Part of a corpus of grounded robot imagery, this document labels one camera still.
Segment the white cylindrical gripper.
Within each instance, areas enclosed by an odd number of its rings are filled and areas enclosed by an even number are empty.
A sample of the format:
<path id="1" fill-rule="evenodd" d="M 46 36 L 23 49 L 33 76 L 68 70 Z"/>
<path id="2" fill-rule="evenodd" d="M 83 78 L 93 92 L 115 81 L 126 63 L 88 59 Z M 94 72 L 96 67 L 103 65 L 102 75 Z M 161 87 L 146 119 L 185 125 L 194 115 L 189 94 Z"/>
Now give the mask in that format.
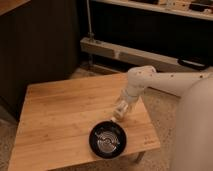
<path id="1" fill-rule="evenodd" d="M 138 100 L 139 96 L 137 94 L 131 94 L 127 89 L 123 89 L 121 93 L 121 97 L 122 98 L 119 97 L 118 99 L 116 99 L 115 106 L 119 106 L 120 103 L 124 100 L 126 103 L 130 104 L 128 107 L 128 112 L 131 113 L 136 105 L 136 103 L 134 102 Z"/>

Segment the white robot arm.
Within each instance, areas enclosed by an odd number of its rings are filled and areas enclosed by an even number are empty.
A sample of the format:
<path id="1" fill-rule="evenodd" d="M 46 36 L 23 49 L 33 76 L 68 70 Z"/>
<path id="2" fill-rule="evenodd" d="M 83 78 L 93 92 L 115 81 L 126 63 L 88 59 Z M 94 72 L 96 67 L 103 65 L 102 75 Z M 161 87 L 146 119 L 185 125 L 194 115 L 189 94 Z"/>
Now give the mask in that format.
<path id="1" fill-rule="evenodd" d="M 213 72 L 157 72 L 131 68 L 114 117 L 122 120 L 147 88 L 180 98 L 169 171 L 213 171 Z"/>

